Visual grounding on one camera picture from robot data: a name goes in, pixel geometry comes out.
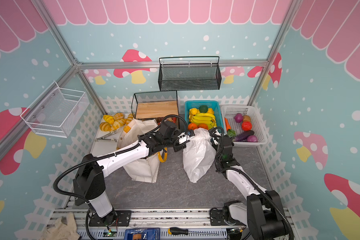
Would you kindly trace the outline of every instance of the white plastic bag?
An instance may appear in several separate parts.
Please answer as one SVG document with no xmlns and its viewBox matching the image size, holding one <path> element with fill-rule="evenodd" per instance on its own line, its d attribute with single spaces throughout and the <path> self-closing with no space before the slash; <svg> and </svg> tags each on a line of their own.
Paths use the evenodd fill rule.
<svg viewBox="0 0 360 240">
<path fill-rule="evenodd" d="M 155 120 L 141 121 L 133 119 L 124 127 L 117 143 L 118 149 L 130 145 L 137 140 L 138 135 L 142 135 L 157 127 Z M 124 169 L 133 181 L 155 183 L 157 179 L 158 167 L 160 162 L 164 162 L 162 158 L 163 151 L 158 154 L 149 156 L 147 159 L 137 159 L 129 164 L 124 165 Z"/>
<path fill-rule="evenodd" d="M 191 182 L 199 180 L 211 167 L 216 151 L 211 144 L 209 132 L 203 128 L 195 129 L 195 136 L 183 149 L 184 170 Z"/>
</svg>

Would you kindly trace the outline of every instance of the screwdriver handle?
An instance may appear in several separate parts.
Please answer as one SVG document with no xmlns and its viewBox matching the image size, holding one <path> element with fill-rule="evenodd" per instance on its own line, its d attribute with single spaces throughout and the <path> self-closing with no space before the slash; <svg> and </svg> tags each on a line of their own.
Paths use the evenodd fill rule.
<svg viewBox="0 0 360 240">
<path fill-rule="evenodd" d="M 180 235 L 180 234 L 188 235 L 188 229 L 182 229 L 182 228 L 178 228 L 178 227 L 170 227 L 170 228 L 168 228 L 168 233 L 170 235 Z"/>
</svg>

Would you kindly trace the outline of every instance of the gray marble surface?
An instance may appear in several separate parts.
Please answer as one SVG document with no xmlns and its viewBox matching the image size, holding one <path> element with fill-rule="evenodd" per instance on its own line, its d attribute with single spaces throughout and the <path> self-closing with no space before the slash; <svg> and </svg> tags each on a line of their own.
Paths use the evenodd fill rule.
<svg viewBox="0 0 360 240">
<path fill-rule="evenodd" d="M 244 171 L 259 185 L 269 189 L 269 182 L 255 148 L 234 147 L 233 154 Z M 124 168 L 105 178 L 106 193 L 115 208 L 222 207 L 224 202 L 245 198 L 214 164 L 192 183 L 183 169 L 182 151 L 168 148 L 168 159 L 160 163 L 156 183 L 132 181 Z"/>
</svg>

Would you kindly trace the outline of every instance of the black mounting plate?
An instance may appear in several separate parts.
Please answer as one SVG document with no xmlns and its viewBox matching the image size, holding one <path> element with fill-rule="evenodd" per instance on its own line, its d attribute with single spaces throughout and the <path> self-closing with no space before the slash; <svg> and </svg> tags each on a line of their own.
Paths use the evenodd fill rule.
<svg viewBox="0 0 360 240">
<path fill-rule="evenodd" d="M 211 209 L 209 211 L 209 219 L 211 221 L 211 226 L 245 226 L 244 223 L 241 223 L 237 220 L 234 220 L 232 224 L 228 224 L 224 220 L 224 214 L 222 209 Z"/>
<path fill-rule="evenodd" d="M 132 211 L 128 210 L 115 210 L 118 216 L 117 226 L 118 227 L 128 227 L 129 221 L 131 219 L 131 213 Z M 92 214 L 89 224 L 90 227 L 105 227 L 105 225 L 102 223 L 101 218 L 97 214 Z"/>
</svg>

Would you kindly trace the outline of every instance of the wooden board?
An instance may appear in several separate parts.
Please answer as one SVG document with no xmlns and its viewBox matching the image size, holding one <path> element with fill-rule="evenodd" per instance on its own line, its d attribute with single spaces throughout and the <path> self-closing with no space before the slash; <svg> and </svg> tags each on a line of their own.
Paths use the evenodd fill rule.
<svg viewBox="0 0 360 240">
<path fill-rule="evenodd" d="M 177 101 L 139 103 L 135 118 L 162 118 L 169 114 L 178 115 Z"/>
</svg>

